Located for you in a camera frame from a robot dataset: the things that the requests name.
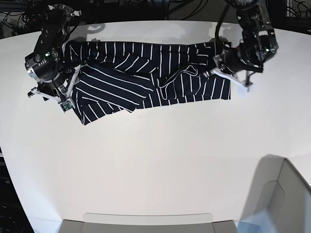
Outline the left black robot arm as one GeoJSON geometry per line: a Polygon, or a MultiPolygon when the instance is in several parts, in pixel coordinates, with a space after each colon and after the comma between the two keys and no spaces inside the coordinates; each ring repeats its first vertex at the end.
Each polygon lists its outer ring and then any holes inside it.
{"type": "Polygon", "coordinates": [[[249,81],[253,74],[263,72],[264,63],[272,59],[278,50],[275,30],[263,0],[227,0],[216,26],[215,40],[222,52],[214,56],[216,67],[207,71],[206,76],[223,73],[228,78],[244,70],[246,81],[249,81]],[[219,35],[231,8],[236,10],[236,18],[242,28],[242,39],[235,48],[225,45],[219,35]]]}

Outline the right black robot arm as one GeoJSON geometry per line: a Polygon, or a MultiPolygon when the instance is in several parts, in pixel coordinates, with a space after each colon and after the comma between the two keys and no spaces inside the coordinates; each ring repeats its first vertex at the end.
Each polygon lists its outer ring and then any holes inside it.
{"type": "Polygon", "coordinates": [[[38,87],[28,93],[29,97],[38,94],[57,102],[69,99],[73,68],[63,65],[63,45],[73,32],[70,21],[81,15],[81,10],[69,4],[49,5],[49,12],[41,26],[41,35],[34,51],[25,57],[27,73],[38,84],[38,87]]]}

